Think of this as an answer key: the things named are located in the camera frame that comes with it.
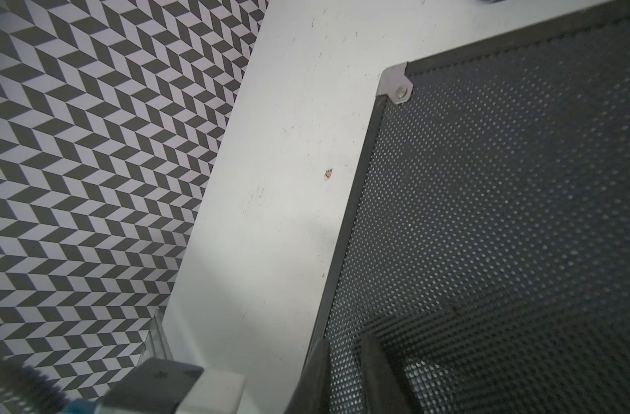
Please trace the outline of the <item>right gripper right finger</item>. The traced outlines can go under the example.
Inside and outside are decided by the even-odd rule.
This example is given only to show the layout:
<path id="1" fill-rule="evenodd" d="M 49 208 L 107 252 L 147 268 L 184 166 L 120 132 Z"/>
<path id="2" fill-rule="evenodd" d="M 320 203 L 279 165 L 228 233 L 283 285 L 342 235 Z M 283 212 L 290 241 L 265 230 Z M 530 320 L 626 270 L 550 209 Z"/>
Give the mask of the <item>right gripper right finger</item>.
<path id="1" fill-rule="evenodd" d="M 368 413 L 412 413 L 379 341 L 361 335 L 361 376 Z"/>

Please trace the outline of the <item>black poker case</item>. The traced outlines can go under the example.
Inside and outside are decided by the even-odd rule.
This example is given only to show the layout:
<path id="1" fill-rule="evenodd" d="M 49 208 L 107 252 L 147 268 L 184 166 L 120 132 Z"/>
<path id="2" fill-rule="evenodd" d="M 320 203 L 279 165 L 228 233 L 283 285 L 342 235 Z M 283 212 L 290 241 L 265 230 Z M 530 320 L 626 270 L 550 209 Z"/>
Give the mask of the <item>black poker case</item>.
<path id="1" fill-rule="evenodd" d="M 630 1 L 387 68 L 308 348 L 368 413 L 630 413 Z"/>

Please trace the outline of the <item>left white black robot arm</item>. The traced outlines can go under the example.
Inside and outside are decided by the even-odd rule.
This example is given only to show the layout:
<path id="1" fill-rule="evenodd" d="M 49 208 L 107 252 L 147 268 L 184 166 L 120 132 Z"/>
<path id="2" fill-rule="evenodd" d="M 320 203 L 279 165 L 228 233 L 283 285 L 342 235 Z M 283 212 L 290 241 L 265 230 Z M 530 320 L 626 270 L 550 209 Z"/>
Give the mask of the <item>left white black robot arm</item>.
<path id="1" fill-rule="evenodd" d="M 0 358 L 0 397 L 21 413 L 236 413 L 245 377 L 149 358 L 96 401 L 71 400 L 38 370 Z"/>

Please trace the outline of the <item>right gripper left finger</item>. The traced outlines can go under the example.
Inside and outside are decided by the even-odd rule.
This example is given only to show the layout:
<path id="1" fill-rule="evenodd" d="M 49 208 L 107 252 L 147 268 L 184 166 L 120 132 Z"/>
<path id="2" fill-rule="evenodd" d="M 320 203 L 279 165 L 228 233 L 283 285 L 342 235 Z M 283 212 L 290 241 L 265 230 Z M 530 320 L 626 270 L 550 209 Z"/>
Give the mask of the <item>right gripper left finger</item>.
<path id="1" fill-rule="evenodd" d="M 310 353 L 285 414 L 320 414 L 329 412 L 330 342 L 319 339 Z"/>

